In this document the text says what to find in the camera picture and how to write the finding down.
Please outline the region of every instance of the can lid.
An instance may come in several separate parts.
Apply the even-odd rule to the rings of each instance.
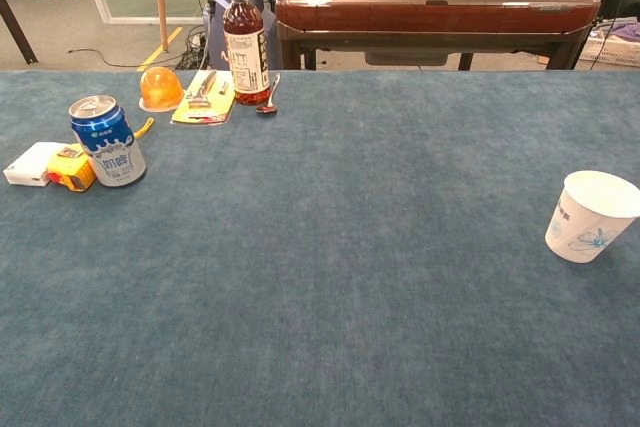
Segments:
[[[93,119],[109,112],[117,105],[110,95],[92,95],[74,102],[69,107],[69,115],[76,119]]]

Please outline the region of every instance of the brown plastic bottle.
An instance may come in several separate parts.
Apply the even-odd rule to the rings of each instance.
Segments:
[[[264,23],[249,0],[231,0],[224,12],[224,38],[236,100],[260,105],[269,100],[269,63]]]

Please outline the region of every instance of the mahjong table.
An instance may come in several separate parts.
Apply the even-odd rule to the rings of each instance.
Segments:
[[[277,0],[284,68],[316,49],[367,55],[529,52],[570,69],[599,0]]]

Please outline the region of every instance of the yellow card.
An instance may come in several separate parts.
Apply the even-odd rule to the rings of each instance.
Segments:
[[[210,70],[196,72],[182,102],[180,102],[180,105],[171,116],[172,123],[212,125],[222,124],[227,121],[235,98],[233,77],[229,71],[218,70],[215,81],[207,94],[208,106],[189,106],[189,94],[193,93],[195,95],[210,73]]]

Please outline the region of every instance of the basket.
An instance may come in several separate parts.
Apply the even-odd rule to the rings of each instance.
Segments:
[[[580,60],[604,62],[605,64],[640,67],[640,42],[627,42],[615,37],[604,40],[602,32],[591,37],[582,50]]]

